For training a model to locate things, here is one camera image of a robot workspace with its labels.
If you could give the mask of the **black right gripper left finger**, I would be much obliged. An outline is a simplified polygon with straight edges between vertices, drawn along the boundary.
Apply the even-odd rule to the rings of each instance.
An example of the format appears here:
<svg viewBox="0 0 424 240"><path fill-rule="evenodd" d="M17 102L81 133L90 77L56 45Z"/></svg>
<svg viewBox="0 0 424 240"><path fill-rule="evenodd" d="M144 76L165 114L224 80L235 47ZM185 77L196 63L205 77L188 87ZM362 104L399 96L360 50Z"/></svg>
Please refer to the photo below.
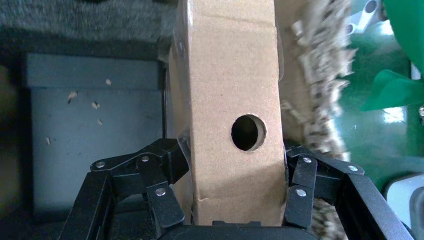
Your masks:
<svg viewBox="0 0 424 240"><path fill-rule="evenodd" d="M187 171L177 140L166 138L135 153L93 162L58 238L106 240L117 204L132 195L141 195L154 239L161 239L185 219L170 185Z"/></svg>

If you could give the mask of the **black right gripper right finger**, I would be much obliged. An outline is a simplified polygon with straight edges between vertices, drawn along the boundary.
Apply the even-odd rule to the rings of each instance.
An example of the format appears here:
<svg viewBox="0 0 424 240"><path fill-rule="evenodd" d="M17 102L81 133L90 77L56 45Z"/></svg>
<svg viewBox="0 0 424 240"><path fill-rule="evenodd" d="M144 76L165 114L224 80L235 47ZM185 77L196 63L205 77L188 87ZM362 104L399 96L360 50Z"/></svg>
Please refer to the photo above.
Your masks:
<svg viewBox="0 0 424 240"><path fill-rule="evenodd" d="M289 147L285 156L289 186L285 226L309 229L314 199L319 198L335 207L350 240L413 239L362 167L300 145Z"/></svg>

